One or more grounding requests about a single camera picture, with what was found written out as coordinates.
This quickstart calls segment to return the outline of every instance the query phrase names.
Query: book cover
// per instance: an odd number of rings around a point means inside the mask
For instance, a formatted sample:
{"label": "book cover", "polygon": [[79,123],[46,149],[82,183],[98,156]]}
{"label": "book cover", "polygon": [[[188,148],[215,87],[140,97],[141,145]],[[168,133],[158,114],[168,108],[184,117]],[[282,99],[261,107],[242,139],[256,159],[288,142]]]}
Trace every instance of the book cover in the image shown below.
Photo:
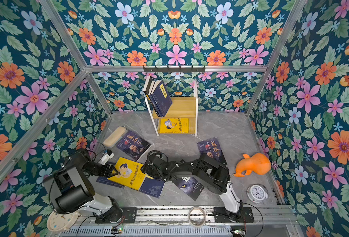
{"label": "book cover", "polygon": [[128,154],[135,161],[150,148],[151,144],[142,139],[133,131],[128,131],[117,143],[116,147]]}
{"label": "book cover", "polygon": [[181,189],[182,192],[186,193],[189,197],[191,197],[194,201],[197,200],[198,196],[204,188],[204,186],[193,177],[178,178],[174,182],[174,184],[179,189]]}
{"label": "book cover", "polygon": [[226,159],[224,158],[221,146],[216,137],[209,140],[197,142],[198,150],[201,154],[205,153],[213,159],[216,159],[220,163],[227,165]]}
{"label": "book cover", "polygon": [[153,95],[156,97],[158,109],[164,117],[172,105],[172,99],[169,96],[167,87],[163,81],[160,81],[158,86],[154,89]]}
{"label": "book cover", "polygon": [[120,157],[115,164],[118,174],[108,178],[108,180],[139,190],[146,177],[146,174],[140,170],[142,166],[143,164]]}
{"label": "book cover", "polygon": [[155,198],[159,198],[163,191],[165,181],[156,180],[146,177],[140,187],[139,192],[145,193]]}
{"label": "book cover", "polygon": [[189,119],[188,118],[160,119],[160,133],[187,134],[189,133]]}
{"label": "book cover", "polygon": [[[115,166],[115,163],[112,163],[112,162],[106,162],[106,164]],[[118,188],[125,188],[124,185],[121,185],[119,183],[115,183],[115,182],[113,182],[111,180],[108,180],[106,177],[98,177],[97,178],[97,182],[98,183],[107,184],[107,185],[110,185],[110,186],[114,186],[114,187],[118,187]]]}

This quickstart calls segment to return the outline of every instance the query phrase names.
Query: yellow label on book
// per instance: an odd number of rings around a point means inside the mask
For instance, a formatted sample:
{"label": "yellow label on book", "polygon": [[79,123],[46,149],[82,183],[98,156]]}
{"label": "yellow label on book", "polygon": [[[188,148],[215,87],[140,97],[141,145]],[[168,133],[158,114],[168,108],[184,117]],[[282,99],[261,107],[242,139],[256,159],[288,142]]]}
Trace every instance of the yellow label on book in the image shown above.
{"label": "yellow label on book", "polygon": [[120,157],[115,164],[118,174],[108,180],[139,190],[147,175],[141,172],[142,166],[143,164]]}
{"label": "yellow label on book", "polygon": [[165,91],[164,84],[160,85],[161,92],[163,93],[164,98],[168,96],[167,92]]}
{"label": "yellow label on book", "polygon": [[160,120],[160,133],[162,134],[187,134],[189,133],[189,119],[169,118]]}

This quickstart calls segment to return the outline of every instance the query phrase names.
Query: clock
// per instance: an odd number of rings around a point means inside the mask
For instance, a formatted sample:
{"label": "clock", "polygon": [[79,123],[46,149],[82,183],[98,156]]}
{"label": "clock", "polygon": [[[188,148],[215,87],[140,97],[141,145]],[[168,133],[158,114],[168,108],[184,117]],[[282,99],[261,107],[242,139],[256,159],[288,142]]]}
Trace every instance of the clock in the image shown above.
{"label": "clock", "polygon": [[71,226],[76,222],[79,215],[79,212],[72,212],[64,215],[52,212],[47,220],[48,230],[52,232],[69,230]]}
{"label": "clock", "polygon": [[268,198],[268,192],[264,185],[254,184],[248,188],[247,196],[252,202],[259,203]]}

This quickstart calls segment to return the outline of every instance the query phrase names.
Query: orange stuffed whale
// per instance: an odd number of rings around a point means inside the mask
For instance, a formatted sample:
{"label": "orange stuffed whale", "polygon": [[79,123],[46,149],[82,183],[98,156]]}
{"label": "orange stuffed whale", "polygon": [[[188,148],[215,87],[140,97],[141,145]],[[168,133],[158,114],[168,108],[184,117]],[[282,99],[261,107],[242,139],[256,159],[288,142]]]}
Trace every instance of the orange stuffed whale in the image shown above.
{"label": "orange stuffed whale", "polygon": [[247,154],[243,154],[243,157],[244,159],[239,161],[236,165],[236,173],[234,176],[244,177],[242,174],[244,170],[247,170],[245,175],[250,175],[252,171],[259,175],[263,175],[270,171],[270,160],[264,154],[256,153],[252,157],[249,157]]}

